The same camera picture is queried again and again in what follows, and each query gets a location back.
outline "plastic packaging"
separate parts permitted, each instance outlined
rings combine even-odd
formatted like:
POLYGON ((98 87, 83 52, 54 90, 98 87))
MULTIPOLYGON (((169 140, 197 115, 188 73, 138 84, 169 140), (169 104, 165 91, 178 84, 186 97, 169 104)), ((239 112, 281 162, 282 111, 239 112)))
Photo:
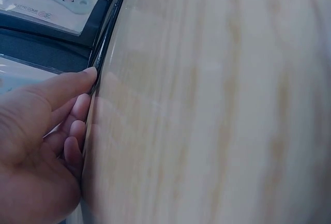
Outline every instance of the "plastic packaging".
POLYGON ((80 35, 98 0, 0 0, 0 11, 13 17, 80 35))
POLYGON ((54 69, 0 54, 0 95, 23 85, 41 82, 60 73, 54 69))

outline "fingernail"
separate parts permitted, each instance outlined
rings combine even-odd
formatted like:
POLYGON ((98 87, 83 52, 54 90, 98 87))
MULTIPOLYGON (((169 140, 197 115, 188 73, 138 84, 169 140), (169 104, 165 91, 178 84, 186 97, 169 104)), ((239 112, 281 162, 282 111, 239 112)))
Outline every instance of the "fingernail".
POLYGON ((94 76, 94 77, 96 77, 97 74, 98 74, 98 71, 95 67, 89 67, 89 68, 87 68, 83 71, 86 72, 87 74, 91 75, 91 76, 94 76))

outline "product package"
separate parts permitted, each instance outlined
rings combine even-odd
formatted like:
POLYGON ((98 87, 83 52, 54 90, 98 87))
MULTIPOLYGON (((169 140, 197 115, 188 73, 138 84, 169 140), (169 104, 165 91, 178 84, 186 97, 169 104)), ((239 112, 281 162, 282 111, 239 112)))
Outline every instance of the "product package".
POLYGON ((0 0, 0 12, 80 35, 98 0, 0 0))
POLYGON ((41 82, 60 73, 54 69, 0 54, 0 95, 20 86, 41 82))

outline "wooden surface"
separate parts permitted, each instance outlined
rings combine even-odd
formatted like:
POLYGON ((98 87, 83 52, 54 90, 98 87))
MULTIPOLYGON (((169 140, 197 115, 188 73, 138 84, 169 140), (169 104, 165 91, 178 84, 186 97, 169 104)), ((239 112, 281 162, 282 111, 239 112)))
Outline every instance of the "wooden surface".
POLYGON ((331 0, 125 0, 87 134, 95 223, 330 223, 330 20, 331 0))

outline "light wood grain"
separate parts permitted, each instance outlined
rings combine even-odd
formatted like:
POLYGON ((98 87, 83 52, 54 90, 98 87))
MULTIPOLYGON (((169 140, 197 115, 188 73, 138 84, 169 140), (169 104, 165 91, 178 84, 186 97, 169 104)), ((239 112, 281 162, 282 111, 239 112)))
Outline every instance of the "light wood grain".
POLYGON ((95 223, 331 221, 331 0, 125 0, 94 100, 95 223))

